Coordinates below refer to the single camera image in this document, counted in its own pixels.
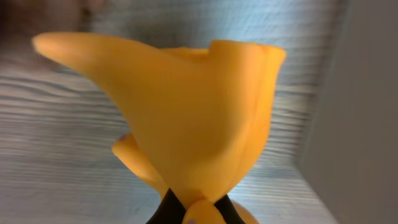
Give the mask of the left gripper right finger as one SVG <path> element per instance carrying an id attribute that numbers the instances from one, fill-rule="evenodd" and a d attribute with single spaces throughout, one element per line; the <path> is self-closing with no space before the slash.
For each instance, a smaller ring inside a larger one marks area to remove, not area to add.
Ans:
<path id="1" fill-rule="evenodd" d="M 246 224 L 238 214 L 238 211 L 235 209 L 228 195 L 219 199 L 214 206 L 221 213 L 226 224 Z"/>

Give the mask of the yellow rubber dolphin toy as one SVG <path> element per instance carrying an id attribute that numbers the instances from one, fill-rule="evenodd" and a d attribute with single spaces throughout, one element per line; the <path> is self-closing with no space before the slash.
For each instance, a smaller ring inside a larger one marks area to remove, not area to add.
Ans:
<path id="1" fill-rule="evenodd" d="M 110 97 L 130 129 L 114 155 L 161 201 L 171 189 L 182 223 L 226 223 L 214 204 L 266 145 L 284 49 L 233 40 L 160 49 L 84 32 L 43 33 L 32 44 Z"/>

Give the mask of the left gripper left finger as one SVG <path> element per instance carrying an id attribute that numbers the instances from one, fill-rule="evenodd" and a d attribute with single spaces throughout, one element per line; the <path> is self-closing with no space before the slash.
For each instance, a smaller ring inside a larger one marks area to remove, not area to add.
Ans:
<path id="1" fill-rule="evenodd" d="M 157 210 L 146 224 L 182 224 L 186 209 L 168 189 Z"/>

